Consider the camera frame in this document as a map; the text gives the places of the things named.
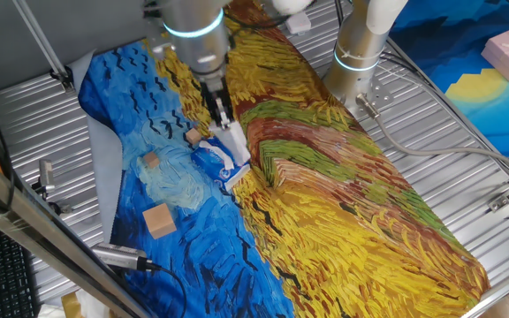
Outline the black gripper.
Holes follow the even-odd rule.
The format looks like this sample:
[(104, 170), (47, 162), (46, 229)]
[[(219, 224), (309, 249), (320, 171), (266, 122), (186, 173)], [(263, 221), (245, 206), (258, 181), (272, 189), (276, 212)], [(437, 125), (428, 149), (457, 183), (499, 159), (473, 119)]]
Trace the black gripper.
[[(202, 81), (201, 94), (207, 103), (208, 109), (217, 110), (217, 126), (222, 130), (227, 130), (235, 119), (226, 78), (219, 77)], [(223, 106), (217, 106), (217, 100), (219, 100)]]

